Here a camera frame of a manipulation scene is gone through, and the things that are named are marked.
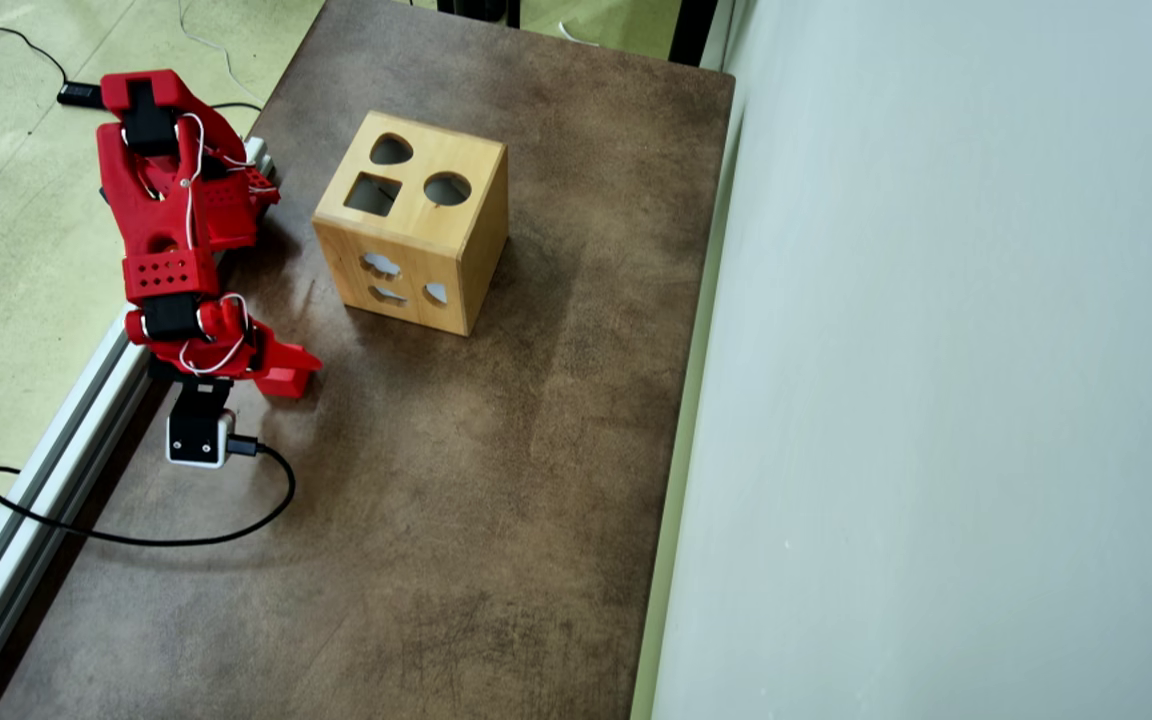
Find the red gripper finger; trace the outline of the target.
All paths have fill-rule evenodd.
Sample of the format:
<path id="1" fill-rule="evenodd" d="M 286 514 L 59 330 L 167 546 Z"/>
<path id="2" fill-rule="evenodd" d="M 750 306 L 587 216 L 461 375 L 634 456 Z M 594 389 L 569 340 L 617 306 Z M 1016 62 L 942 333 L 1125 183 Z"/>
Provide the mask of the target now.
<path id="1" fill-rule="evenodd" d="M 252 341 L 251 376 L 268 376 L 274 370 L 314 373 L 323 367 L 321 361 L 305 348 L 280 342 L 271 333 L 255 333 Z"/>

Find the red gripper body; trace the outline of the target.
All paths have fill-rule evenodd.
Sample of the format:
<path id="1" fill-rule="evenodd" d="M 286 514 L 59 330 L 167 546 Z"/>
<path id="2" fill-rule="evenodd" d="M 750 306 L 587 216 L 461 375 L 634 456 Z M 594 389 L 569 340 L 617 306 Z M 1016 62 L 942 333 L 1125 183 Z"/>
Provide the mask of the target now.
<path id="1" fill-rule="evenodd" d="M 129 300 L 126 333 L 169 377 L 242 379 L 259 354 L 256 323 L 241 295 L 151 295 Z"/>

